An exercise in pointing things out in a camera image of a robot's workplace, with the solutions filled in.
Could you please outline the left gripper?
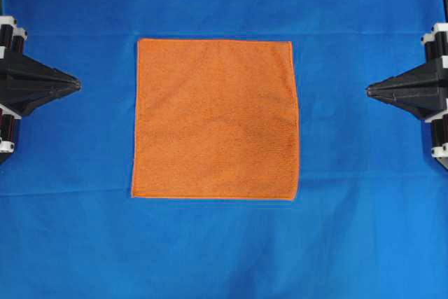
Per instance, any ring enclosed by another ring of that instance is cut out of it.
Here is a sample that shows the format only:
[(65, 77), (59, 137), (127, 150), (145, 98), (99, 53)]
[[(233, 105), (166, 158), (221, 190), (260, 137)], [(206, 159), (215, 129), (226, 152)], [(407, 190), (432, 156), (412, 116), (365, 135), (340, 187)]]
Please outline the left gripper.
[[(46, 66), (23, 54), (27, 32), (17, 26), (13, 16), (1, 16), (1, 73), (26, 81), (69, 83), (49, 90), (13, 90), (1, 88), (1, 154), (13, 154), (17, 139), (16, 127), (23, 116), (53, 100), (81, 89), (81, 82), (56, 68)], [(7, 53), (14, 50), (18, 53)]]

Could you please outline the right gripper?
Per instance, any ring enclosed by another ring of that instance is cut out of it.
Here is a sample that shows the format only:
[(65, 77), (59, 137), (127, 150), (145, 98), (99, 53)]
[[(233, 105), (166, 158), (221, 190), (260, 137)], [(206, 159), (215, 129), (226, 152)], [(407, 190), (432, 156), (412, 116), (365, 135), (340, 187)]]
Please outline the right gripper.
[[(411, 113), (430, 124), (431, 156), (447, 157), (447, 23), (422, 38), (427, 63), (367, 86), (367, 96)], [(423, 88), (436, 85), (437, 89)]]

